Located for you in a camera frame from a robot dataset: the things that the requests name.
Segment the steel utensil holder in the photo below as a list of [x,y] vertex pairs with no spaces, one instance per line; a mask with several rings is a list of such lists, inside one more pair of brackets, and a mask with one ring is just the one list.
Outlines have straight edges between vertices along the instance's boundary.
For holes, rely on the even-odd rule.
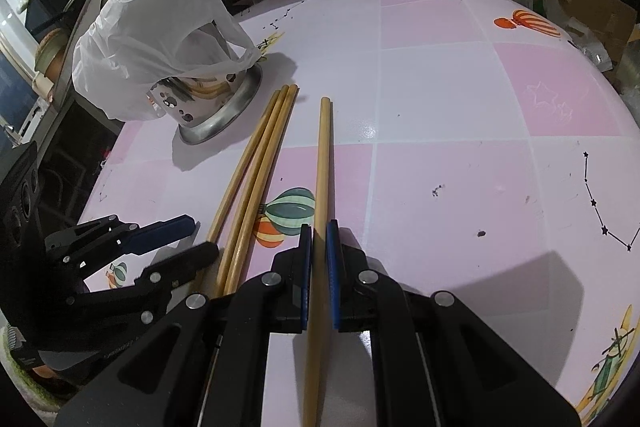
[[262,70],[254,65],[239,74],[205,80],[169,77],[148,92],[177,124],[181,140],[203,143],[224,131],[253,100],[262,83]]

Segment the white plastic bag on holder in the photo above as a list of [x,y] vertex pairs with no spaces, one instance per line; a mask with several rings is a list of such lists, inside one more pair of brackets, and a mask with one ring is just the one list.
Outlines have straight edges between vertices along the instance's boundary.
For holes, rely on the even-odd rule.
[[108,0],[76,43],[72,79],[108,118],[152,120],[160,80],[239,74],[259,57],[221,0]]

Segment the cardboard box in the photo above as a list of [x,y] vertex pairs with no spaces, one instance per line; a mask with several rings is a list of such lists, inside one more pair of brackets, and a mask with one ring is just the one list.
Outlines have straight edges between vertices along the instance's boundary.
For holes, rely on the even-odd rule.
[[623,57],[638,12],[620,0],[534,0],[536,8],[561,25],[560,18],[574,18],[586,25],[603,44],[613,63]]

